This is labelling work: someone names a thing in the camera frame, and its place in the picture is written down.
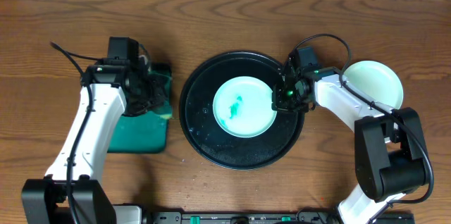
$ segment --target black round tray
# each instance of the black round tray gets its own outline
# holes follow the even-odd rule
[[[303,113],[278,112],[267,131],[241,138],[224,131],[212,110],[215,93],[224,82],[250,76],[272,88],[281,67],[277,60],[250,51],[227,52],[201,64],[180,96],[180,124],[192,147],[211,162],[238,170],[267,166],[284,156],[299,137]]]

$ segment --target wooden table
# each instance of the wooden table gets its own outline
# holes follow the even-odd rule
[[[78,107],[78,73],[49,41],[105,57],[110,36],[132,37],[155,61],[172,64],[175,109],[163,153],[108,155],[103,188],[112,203],[293,213],[335,206],[357,182],[354,136],[326,109],[306,114],[285,157],[252,171],[203,159],[178,120],[183,84],[202,61],[231,49],[284,61],[299,40],[320,32],[347,40],[354,62],[380,61],[400,76],[403,106],[421,117],[436,184],[427,202],[394,210],[412,211],[417,223],[448,222],[451,0],[0,0],[0,222],[25,222],[23,183],[41,178],[54,161]],[[312,44],[325,66],[343,65],[339,43]]]

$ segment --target wooden surface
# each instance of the wooden surface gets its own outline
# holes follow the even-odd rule
[[[162,154],[109,154],[103,187],[114,204],[185,211],[292,211],[333,207],[356,185],[354,136],[329,111],[306,115],[301,137],[273,165],[234,171],[209,163],[180,129],[178,102],[190,73],[231,49],[284,61],[302,38],[330,32],[354,62],[391,67],[403,106],[418,111],[435,169],[433,196],[410,210],[417,223],[451,216],[451,0],[0,0],[0,222],[24,223],[20,191],[41,178],[63,145],[78,107],[73,66],[49,46],[106,55],[110,36],[143,43],[172,64],[174,119]],[[312,42],[326,66],[344,49]],[[81,61],[82,68],[89,62]],[[409,198],[420,197],[420,189]]]

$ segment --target wood grain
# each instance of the wood grain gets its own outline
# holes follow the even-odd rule
[[[335,206],[356,184],[354,137],[327,110],[306,115],[301,137],[284,158],[252,171],[203,159],[177,119],[183,84],[206,59],[249,49],[284,61],[301,38],[320,32],[346,39],[354,62],[380,61],[400,76],[404,106],[421,117],[436,185],[427,202],[395,210],[412,211],[417,223],[448,222],[451,0],[0,0],[0,222],[25,222],[23,183],[43,176],[78,106],[77,72],[49,41],[102,57],[114,35],[132,37],[155,61],[171,63],[175,108],[162,154],[108,155],[103,186],[114,204],[293,212]],[[312,44],[326,66],[343,65],[337,42]]]

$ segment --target white disc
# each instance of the white disc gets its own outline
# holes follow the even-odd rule
[[[404,91],[399,77],[386,65],[375,61],[352,64],[344,73],[357,88],[376,101],[400,108]]]
[[[265,132],[276,119],[271,109],[271,88],[261,80],[242,76],[219,87],[213,100],[216,122],[236,137],[255,137]]]

